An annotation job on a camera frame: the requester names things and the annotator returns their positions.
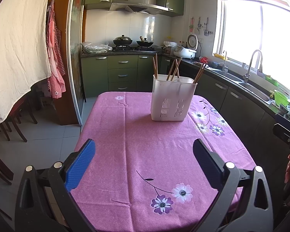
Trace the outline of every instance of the white rice cooker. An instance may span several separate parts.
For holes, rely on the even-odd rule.
[[[174,55],[181,58],[194,58],[196,54],[196,49],[198,47],[198,39],[195,34],[191,34],[187,39],[188,48],[183,46],[177,46],[174,50]]]

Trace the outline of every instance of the stainless steel faucet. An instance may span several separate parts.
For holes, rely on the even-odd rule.
[[[228,72],[228,67],[225,66],[225,60],[227,59],[227,51],[223,51],[223,53],[225,53],[225,57],[224,57],[224,63],[222,65],[222,72],[224,72],[224,70],[226,70],[225,72]]]
[[[246,84],[248,83],[249,76],[250,76],[250,69],[251,69],[252,59],[253,59],[254,54],[255,54],[256,52],[260,52],[260,55],[261,55],[261,62],[260,62],[260,69],[259,69],[259,71],[262,72],[262,61],[263,61],[263,55],[262,55],[261,50],[257,49],[257,50],[254,51],[254,53],[252,53],[252,56],[251,56],[251,59],[250,59],[250,64],[249,64],[248,71],[247,71],[246,75],[243,75],[243,79],[244,79],[244,82],[245,82]]]

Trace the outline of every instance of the utensil holder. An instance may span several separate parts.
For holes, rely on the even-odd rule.
[[[154,121],[183,121],[188,113],[195,87],[187,77],[166,81],[167,75],[154,76],[152,86],[151,117]]]

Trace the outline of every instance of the white curtain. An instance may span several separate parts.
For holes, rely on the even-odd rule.
[[[0,123],[36,82],[50,77],[45,44],[47,0],[0,3]]]

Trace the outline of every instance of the pink tablecloth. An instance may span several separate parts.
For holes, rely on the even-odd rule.
[[[151,120],[151,96],[101,94],[76,145],[77,151],[88,138],[96,142],[95,157],[71,193],[98,231],[189,231],[217,193],[193,155],[197,138],[225,162],[255,166],[204,98],[194,96],[185,120],[175,122]]]

